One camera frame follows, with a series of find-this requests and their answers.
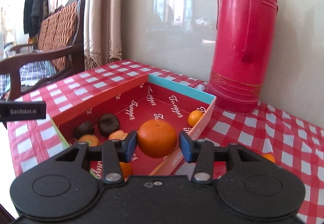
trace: tablecloth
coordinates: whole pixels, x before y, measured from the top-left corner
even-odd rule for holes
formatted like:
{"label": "tablecloth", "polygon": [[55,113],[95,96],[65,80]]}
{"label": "tablecloth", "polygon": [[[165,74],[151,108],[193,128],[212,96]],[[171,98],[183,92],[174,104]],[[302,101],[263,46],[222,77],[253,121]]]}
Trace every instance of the tablecloth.
{"label": "tablecloth", "polygon": [[[66,78],[26,94],[17,101],[46,101],[44,120],[8,123],[10,149],[16,176],[64,149],[51,123],[51,117],[78,103],[124,83],[140,74],[150,73],[186,86],[205,90],[207,83],[182,74],[131,60],[101,66]],[[258,154],[272,153],[276,164],[297,175],[305,184],[306,197],[299,218],[307,224],[324,222],[324,130],[270,105],[259,103],[246,116],[215,108],[200,138],[226,146],[238,142]],[[186,171],[188,164],[180,166]],[[225,165],[214,167],[214,178],[225,173]]]}

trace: wooden chair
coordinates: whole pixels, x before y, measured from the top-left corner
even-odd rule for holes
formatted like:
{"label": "wooden chair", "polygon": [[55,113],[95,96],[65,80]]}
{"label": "wooden chair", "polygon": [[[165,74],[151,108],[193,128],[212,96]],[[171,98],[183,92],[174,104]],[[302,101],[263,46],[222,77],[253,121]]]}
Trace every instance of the wooden chair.
{"label": "wooden chair", "polygon": [[[59,81],[85,70],[83,25],[85,0],[69,0],[68,5],[43,20],[37,44],[23,44],[12,47],[17,54],[0,61],[0,75],[10,79],[10,91],[6,100]],[[20,53],[23,47],[37,47],[33,53]],[[22,71],[32,63],[53,65],[54,75],[39,80],[27,89],[21,86]]]}

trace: thermos handle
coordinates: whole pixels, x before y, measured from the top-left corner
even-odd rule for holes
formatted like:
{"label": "thermos handle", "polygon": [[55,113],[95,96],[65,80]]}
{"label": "thermos handle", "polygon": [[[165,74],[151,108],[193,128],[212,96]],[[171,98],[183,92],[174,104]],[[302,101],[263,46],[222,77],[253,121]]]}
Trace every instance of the thermos handle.
{"label": "thermos handle", "polygon": [[262,0],[250,0],[248,13],[247,32],[245,37],[244,52],[241,61],[250,63],[255,53],[255,40],[258,35],[259,21],[261,18],[260,8]]}
{"label": "thermos handle", "polygon": [[219,15],[219,0],[217,0],[217,21],[216,21],[216,30],[218,30],[218,15]]}

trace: striped fabric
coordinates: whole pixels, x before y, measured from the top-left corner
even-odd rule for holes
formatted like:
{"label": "striped fabric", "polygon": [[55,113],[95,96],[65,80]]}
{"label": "striped fabric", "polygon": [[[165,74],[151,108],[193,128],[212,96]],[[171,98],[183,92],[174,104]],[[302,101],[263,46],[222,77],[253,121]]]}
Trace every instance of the striped fabric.
{"label": "striped fabric", "polygon": [[[51,77],[55,74],[55,68],[51,61],[31,62],[20,68],[21,85],[25,86],[30,82],[36,82],[45,77]],[[0,99],[10,90],[9,74],[0,75]]]}

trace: orange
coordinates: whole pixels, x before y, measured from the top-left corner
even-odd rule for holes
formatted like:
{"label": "orange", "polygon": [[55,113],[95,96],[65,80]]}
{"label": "orange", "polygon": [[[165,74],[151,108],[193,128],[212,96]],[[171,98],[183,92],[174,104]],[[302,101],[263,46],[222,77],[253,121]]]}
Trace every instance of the orange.
{"label": "orange", "polygon": [[137,143],[141,151],[152,158],[171,154],[177,146],[176,130],[163,120],[149,120],[137,132]]}
{"label": "orange", "polygon": [[268,159],[269,161],[276,163],[276,159],[274,158],[274,156],[272,154],[264,154],[262,155],[264,158]]}
{"label": "orange", "polygon": [[199,121],[199,119],[203,116],[203,114],[204,113],[202,111],[199,111],[199,110],[192,111],[189,114],[189,117],[188,117],[188,124],[191,127],[194,127],[195,124]]}
{"label": "orange", "polygon": [[98,146],[99,145],[99,140],[96,136],[94,135],[84,135],[81,136],[78,140],[78,142],[88,142],[89,146]]}
{"label": "orange", "polygon": [[128,135],[128,133],[124,133],[123,130],[118,130],[116,132],[111,133],[109,135],[108,140],[111,140],[111,139],[124,140],[127,135]]}
{"label": "orange", "polygon": [[119,162],[124,178],[129,177],[133,174],[133,168],[130,163]]}

